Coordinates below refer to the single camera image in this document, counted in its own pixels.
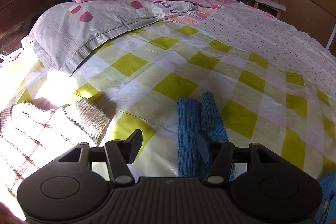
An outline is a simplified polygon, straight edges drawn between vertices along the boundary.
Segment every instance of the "brown striped fabric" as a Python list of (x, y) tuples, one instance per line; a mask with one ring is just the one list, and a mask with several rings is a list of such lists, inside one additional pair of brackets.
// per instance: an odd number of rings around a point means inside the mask
[(58, 110), (21, 103), (0, 113), (0, 201), (27, 176), (80, 142), (96, 146), (109, 119), (85, 98)]

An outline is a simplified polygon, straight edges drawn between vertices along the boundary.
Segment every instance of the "wooden stool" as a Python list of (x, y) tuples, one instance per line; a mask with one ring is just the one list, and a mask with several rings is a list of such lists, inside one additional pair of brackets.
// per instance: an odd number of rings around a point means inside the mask
[(280, 18), (281, 11), (286, 11), (285, 6), (271, 0), (254, 0), (254, 1), (255, 1), (254, 3), (255, 8), (273, 15), (277, 19)]

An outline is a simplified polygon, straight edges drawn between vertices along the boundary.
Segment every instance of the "folded cloth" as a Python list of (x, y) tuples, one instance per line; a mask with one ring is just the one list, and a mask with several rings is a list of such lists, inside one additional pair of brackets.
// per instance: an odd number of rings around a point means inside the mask
[(322, 188), (322, 201), (315, 215), (319, 224), (336, 220), (336, 172), (326, 175), (319, 181)]
[(178, 175), (199, 177), (204, 180), (211, 166), (204, 163), (196, 146), (196, 133), (199, 130), (209, 135), (213, 141), (228, 137), (221, 114), (216, 107), (211, 92), (202, 95), (202, 104), (192, 98), (178, 99)]
[(0, 189), (16, 198), (21, 181), (77, 143), (96, 146), (109, 119), (85, 98), (58, 110), (21, 103), (0, 113)]

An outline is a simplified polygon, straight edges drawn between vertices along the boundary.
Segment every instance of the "blue towel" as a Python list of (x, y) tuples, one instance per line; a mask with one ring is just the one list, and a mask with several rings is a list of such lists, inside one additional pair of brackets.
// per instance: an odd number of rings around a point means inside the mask
[(326, 175), (319, 184), (322, 188), (322, 202), (315, 215), (315, 221), (324, 224), (336, 220), (336, 172)]
[(202, 129), (213, 141), (228, 137), (221, 114), (211, 92), (202, 95), (202, 104), (191, 98), (177, 100), (178, 109), (178, 175), (205, 179), (211, 166), (206, 165), (196, 146), (196, 133)]

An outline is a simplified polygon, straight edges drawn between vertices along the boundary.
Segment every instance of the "gray pillow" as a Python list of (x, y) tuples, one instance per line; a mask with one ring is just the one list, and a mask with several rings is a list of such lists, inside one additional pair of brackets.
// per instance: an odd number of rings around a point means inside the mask
[(44, 12), (29, 37), (46, 71), (71, 75), (92, 50), (124, 32), (195, 11), (185, 1), (88, 1), (58, 4)]

